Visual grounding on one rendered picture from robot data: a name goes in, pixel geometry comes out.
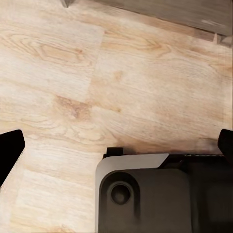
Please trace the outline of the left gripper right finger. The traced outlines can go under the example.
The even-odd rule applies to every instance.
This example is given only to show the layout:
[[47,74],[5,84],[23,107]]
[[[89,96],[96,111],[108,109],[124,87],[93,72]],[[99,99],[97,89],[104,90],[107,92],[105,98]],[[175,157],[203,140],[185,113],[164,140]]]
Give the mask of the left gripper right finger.
[[222,129],[217,145],[233,168],[233,131]]

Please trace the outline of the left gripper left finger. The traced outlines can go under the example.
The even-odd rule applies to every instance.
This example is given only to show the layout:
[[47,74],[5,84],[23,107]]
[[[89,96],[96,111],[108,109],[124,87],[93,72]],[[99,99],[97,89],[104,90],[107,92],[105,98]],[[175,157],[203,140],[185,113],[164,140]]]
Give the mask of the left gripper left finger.
[[0,134],[0,187],[25,149],[21,129]]

